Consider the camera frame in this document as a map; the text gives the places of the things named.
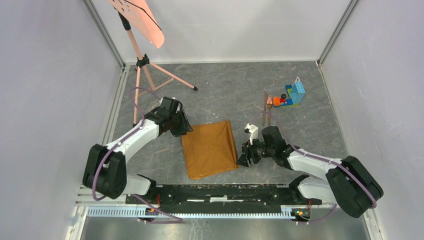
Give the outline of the orange cloth napkin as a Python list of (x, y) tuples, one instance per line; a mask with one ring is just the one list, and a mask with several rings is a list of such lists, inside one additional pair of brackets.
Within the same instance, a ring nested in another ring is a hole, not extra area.
[(188, 178), (198, 180), (235, 170), (237, 151), (229, 120), (199, 124), (181, 137)]

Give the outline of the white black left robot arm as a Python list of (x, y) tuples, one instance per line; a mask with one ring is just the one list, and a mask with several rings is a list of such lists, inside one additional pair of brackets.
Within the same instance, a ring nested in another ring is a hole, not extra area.
[(156, 181), (141, 174), (129, 175), (127, 163), (150, 141), (170, 132), (174, 137), (192, 132), (183, 104), (164, 97), (160, 105), (143, 115), (131, 130), (106, 145), (95, 144), (88, 153), (82, 185), (94, 200), (136, 194), (145, 204), (157, 198)]

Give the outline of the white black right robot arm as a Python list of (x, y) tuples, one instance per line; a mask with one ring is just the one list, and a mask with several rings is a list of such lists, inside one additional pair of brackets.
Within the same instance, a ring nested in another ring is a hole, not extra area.
[(288, 196), (295, 204), (317, 199), (336, 204), (349, 216), (359, 218), (384, 196), (383, 188), (354, 156), (341, 159), (312, 154), (287, 143), (277, 126), (259, 130), (247, 124), (244, 131), (249, 139), (242, 144), (238, 165), (251, 167), (263, 158), (271, 158), (280, 167), (304, 173), (290, 184)]

